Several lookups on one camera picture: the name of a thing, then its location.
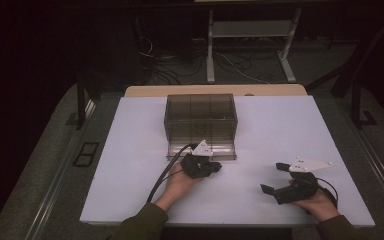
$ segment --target hand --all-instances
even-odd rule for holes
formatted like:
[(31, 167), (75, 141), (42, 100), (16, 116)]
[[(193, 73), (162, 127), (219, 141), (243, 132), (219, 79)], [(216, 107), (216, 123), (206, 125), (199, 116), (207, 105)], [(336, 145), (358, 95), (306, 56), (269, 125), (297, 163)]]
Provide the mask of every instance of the hand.
[(292, 204), (309, 211), (319, 222), (340, 215), (329, 197), (320, 189), (310, 199), (296, 201)]
[(179, 162), (173, 165), (168, 175), (172, 176), (167, 179), (163, 194), (155, 201), (155, 205), (166, 212), (175, 202), (185, 196), (195, 183), (202, 181), (202, 178), (192, 179), (186, 175)]

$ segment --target dark background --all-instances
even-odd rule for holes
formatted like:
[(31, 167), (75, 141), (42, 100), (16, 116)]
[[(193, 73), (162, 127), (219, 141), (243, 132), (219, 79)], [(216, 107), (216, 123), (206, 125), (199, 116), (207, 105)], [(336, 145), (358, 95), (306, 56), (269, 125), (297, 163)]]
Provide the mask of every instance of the dark background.
[[(187, 59), (192, 37), (206, 37), (205, 12), (141, 13), (140, 30), (150, 30), (147, 36), (156, 46)], [(259, 16), (221, 13), (221, 18)], [(0, 1), (0, 211), (56, 105), (76, 80), (85, 82), (92, 98), (146, 83), (136, 48), (143, 32), (132, 21), (137, 14), (67, 10), (54, 1)], [(296, 37), (360, 39), (376, 29), (383, 15), (377, 5), (310, 6), (303, 10)], [(384, 79), (384, 38), (363, 70), (360, 79), (368, 79), (367, 87), (384, 106), (384, 80), (379, 82)]]

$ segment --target person's right hand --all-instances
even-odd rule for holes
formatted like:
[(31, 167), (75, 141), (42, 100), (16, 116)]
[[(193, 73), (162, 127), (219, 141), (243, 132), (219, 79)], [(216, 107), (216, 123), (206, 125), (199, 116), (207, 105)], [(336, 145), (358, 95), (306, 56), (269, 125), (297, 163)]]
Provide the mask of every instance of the person's right hand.
[(329, 197), (320, 189), (310, 199), (296, 201), (292, 204), (309, 211), (319, 222), (340, 215)]

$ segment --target person's left hand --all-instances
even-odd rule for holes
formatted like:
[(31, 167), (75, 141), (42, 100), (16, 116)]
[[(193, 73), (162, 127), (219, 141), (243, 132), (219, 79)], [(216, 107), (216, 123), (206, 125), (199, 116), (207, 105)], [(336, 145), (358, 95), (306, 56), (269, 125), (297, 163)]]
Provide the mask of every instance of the person's left hand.
[(155, 201), (155, 205), (166, 212), (175, 202), (185, 196), (194, 184), (202, 181), (202, 178), (192, 179), (186, 175), (179, 162), (173, 165), (168, 175), (172, 176), (167, 179), (163, 194)]

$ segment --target sleeve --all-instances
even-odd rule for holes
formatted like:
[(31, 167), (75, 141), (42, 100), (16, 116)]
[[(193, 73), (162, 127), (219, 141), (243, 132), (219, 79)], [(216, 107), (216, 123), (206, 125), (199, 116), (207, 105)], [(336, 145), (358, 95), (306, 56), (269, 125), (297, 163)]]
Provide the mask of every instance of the sleeve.
[(323, 240), (369, 240), (370, 238), (354, 228), (351, 223), (340, 215), (320, 222), (317, 230)]
[(136, 216), (124, 220), (110, 240), (158, 240), (167, 220), (164, 210), (147, 203)]

